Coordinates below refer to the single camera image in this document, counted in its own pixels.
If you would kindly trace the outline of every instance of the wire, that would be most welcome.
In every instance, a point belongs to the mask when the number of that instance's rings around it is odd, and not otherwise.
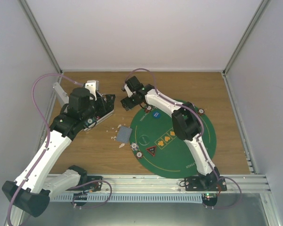
[[[220,185],[219,185],[219,184],[217,184],[217,187],[218,187],[218,191],[219,191],[219,193],[217,194],[217,196],[219,196],[219,195],[220,195],[220,193],[221,193],[221,187],[220,187]]]
[[[45,155],[46,153],[46,150],[49,146],[49,143],[50,143],[50,128],[49,128],[49,125],[47,123],[47,120],[45,119],[45,117],[43,116],[41,110],[39,109],[39,107],[37,106],[37,103],[35,101],[35,98],[34,98],[34,89],[37,85],[37,83],[43,79],[43,78],[46,78],[46,77],[49,77],[49,76],[55,76],[55,77],[62,77],[64,79],[67,79],[69,80],[70,82],[72,82],[73,84],[75,85],[78,85],[78,86],[84,86],[84,84],[82,83],[79,83],[79,82],[76,82],[74,80],[72,80],[71,78],[68,78],[62,74],[56,74],[56,73],[51,73],[51,74],[45,74],[45,75],[42,75],[40,76],[34,83],[33,83],[33,87],[32,87],[32,92],[31,92],[31,95],[32,95],[32,100],[33,100],[33,105],[35,106],[35,108],[37,109],[39,115],[41,116],[43,122],[45,123],[45,127],[46,127],[46,131],[47,131],[47,139],[46,139],[46,144],[45,144],[45,148],[44,150],[42,151],[41,155],[38,157],[37,161],[33,164],[33,166],[30,168],[30,170],[28,171],[28,173],[26,174],[25,178],[23,179],[23,181],[21,182],[21,184],[19,185],[19,187],[17,188],[17,190],[15,191],[13,197],[11,198],[10,202],[9,202],[9,206],[8,206],[8,214],[7,214],[7,222],[8,222],[8,225],[9,226],[13,226],[13,224],[11,223],[11,210],[12,210],[12,207],[13,207],[13,204],[15,202],[15,199],[17,197],[17,195],[19,194],[21,188],[23,187],[23,185],[25,184],[25,182],[28,180],[29,176],[31,175],[32,171],[34,170],[34,168],[38,165],[38,163],[40,162],[40,160],[42,159],[42,157]],[[27,220],[18,225],[18,226],[23,226],[25,223],[27,222]]]
[[[181,182],[179,182],[179,186],[180,186],[180,187],[185,187],[185,184],[181,185],[182,182],[184,182],[184,180],[182,180]]]
[[[222,209],[222,210],[223,210],[223,209],[229,209],[229,208],[232,208],[232,207],[235,207],[236,205],[238,205],[238,204],[242,201],[242,190],[241,190],[240,186],[238,185],[237,182],[235,182],[233,179],[231,179],[231,178],[229,178],[229,177],[219,177],[219,175],[218,175],[217,172],[215,171],[214,167],[213,167],[212,164],[210,163],[210,161],[209,161],[209,159],[208,159],[208,157],[207,157],[207,155],[206,155],[206,153],[205,153],[205,151],[204,151],[204,148],[202,147],[201,142],[199,141],[199,138],[202,137],[202,135],[203,135],[203,133],[204,133],[204,125],[203,125],[203,122],[202,122],[201,118],[200,118],[200,117],[197,115],[197,113],[194,112],[192,109],[190,109],[190,108],[188,108],[187,106],[184,106],[184,105],[182,105],[182,104],[178,104],[177,102],[173,102],[173,101],[171,101],[169,98],[167,98],[167,96],[165,96],[165,95],[163,95],[162,93],[160,93],[160,92],[158,91],[158,89],[157,89],[157,84],[156,84],[155,75],[154,75],[153,72],[149,71],[148,69],[145,69],[145,68],[137,68],[137,69],[131,71],[131,72],[129,73],[129,75],[126,77],[125,82],[126,82],[126,81],[128,80],[128,78],[129,78],[134,72],[136,72],[136,71],[147,71],[147,72],[149,72],[149,73],[152,75],[152,77],[153,77],[153,80],[154,80],[154,89],[155,89],[156,94],[157,94],[159,97],[161,97],[163,100],[165,100],[165,101],[167,101],[167,102],[169,102],[169,103],[171,103],[171,104],[173,104],[173,105],[182,107],[182,108],[184,108],[184,109],[190,111],[190,112],[196,117],[196,119],[198,120],[198,122],[199,122],[199,124],[200,124],[200,126],[201,126],[201,132],[200,132],[199,135],[196,137],[196,141],[198,142],[198,144],[199,144],[199,146],[200,146],[200,148],[201,148],[201,151],[202,151],[202,153],[203,153],[203,155],[204,155],[204,158],[205,158],[206,162],[209,164],[210,168],[212,169],[213,173],[215,174],[215,176],[216,176],[216,178],[217,178],[217,182],[220,181],[220,180],[222,180],[222,179],[228,179],[228,180],[233,181],[234,184],[237,186],[237,188],[238,188],[238,190],[239,190],[239,192],[240,192],[239,200],[238,200],[236,203],[234,203],[234,204],[232,204],[232,205],[230,205],[230,206],[215,207],[214,209]]]
[[[80,209],[93,209],[93,208],[97,208],[97,207],[100,207],[100,206],[106,204],[106,203],[110,200],[110,198],[111,198],[111,196],[112,196],[112,186],[111,186],[111,184],[110,184],[109,182],[107,182],[106,180],[93,180],[93,181],[89,181],[89,182],[87,182],[87,183],[85,183],[85,184],[78,185],[78,186],[75,186],[75,187],[71,187],[71,188],[69,188],[68,190],[77,189],[77,188],[86,186],[86,185],[88,185],[88,184],[96,183],[96,182],[105,183],[105,184],[107,184],[107,185],[110,187],[110,193],[109,193],[108,198],[107,198],[104,202],[100,203],[99,205],[86,206],[86,207],[80,206]],[[76,199],[77,197],[78,197],[78,196],[74,197],[73,200],[72,200],[72,205],[74,206],[74,208],[76,208],[76,206],[75,206],[75,199]]]
[[[142,109],[147,109],[147,107],[143,107],[141,104],[139,104],[139,106],[142,108]]]
[[[98,186],[99,186],[99,183],[97,183],[96,186],[94,187],[94,191],[95,191],[95,189],[98,188]]]
[[[65,109],[68,107],[68,104],[64,104],[60,110],[60,114],[63,114]]]

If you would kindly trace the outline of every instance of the red triangle symbol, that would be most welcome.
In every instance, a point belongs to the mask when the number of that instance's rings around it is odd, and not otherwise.
[[[148,148],[147,148],[147,151],[148,151],[152,156],[155,156],[155,153],[156,153],[156,146],[148,147]]]

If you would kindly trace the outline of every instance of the blue chip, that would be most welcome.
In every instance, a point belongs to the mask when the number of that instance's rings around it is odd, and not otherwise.
[[[153,117],[156,118],[156,119],[159,119],[161,117],[161,114],[157,111],[153,112]]]

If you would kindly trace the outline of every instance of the poker chip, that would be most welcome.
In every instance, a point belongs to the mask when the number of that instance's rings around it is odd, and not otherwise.
[[[138,147],[137,143],[132,143],[132,144],[131,144],[131,148],[134,148],[134,149],[135,149],[135,148],[137,148],[137,147]]]
[[[146,113],[149,113],[151,110],[152,110],[152,107],[151,107],[151,106],[148,106],[148,107],[145,109],[145,112],[146,112]]]
[[[198,115],[203,115],[204,114],[204,110],[202,108],[199,108],[197,113],[198,113]]]
[[[136,153],[136,158],[141,159],[143,157],[143,154],[141,152]]]
[[[130,146],[131,146],[132,151],[138,151],[137,143],[132,143]]]

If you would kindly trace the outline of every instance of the gray floor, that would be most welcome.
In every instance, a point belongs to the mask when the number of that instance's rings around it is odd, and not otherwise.
[[[228,205],[237,195],[221,195]],[[194,203],[107,203],[97,209],[75,210],[70,203],[53,202],[26,226],[265,226],[258,195],[244,194],[242,203],[229,210],[208,210]]]

